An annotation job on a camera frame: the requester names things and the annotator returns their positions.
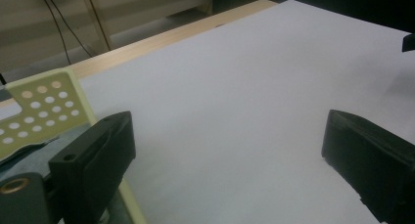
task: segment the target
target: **table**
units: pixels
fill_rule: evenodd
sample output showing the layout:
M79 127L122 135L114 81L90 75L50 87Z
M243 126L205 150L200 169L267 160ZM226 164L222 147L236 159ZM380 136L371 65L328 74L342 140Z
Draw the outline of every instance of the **table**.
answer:
M320 151L329 109L415 142L404 35L287 1L80 82L98 118L132 111L149 223L374 224Z

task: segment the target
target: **black plastic part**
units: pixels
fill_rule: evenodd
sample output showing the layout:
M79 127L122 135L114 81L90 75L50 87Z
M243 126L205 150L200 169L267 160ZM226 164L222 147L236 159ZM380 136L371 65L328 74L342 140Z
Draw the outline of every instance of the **black plastic part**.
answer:
M379 222L415 223L415 146L365 118L331 110L322 156Z
M403 37L402 52L415 50L415 34Z
M108 116L49 161L66 224L97 223L135 158L130 112Z
M1 224L52 224L43 178L23 173L0 183Z

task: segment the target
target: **white table surface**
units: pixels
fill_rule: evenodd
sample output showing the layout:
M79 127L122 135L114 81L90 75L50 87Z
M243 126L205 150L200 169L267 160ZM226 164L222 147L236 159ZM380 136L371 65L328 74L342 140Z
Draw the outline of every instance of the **white table surface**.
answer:
M378 223L320 155L330 109L415 143L405 32L288 1L81 79L132 111L148 223Z

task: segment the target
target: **dark background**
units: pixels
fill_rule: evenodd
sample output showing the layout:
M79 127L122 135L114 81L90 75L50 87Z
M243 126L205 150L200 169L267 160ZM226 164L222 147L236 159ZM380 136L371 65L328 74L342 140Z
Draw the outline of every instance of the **dark background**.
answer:
M213 0L220 13L256 0ZM297 0L360 20L415 32L415 0Z

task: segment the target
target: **yellow basket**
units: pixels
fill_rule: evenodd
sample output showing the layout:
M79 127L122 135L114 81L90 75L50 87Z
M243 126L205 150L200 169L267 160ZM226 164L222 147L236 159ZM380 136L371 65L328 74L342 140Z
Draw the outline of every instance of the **yellow basket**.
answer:
M70 68L58 68L8 83L5 90L22 111L0 120L0 160L24 146L44 142L75 126L92 125L97 121ZM132 222L145 224L124 180L118 190Z

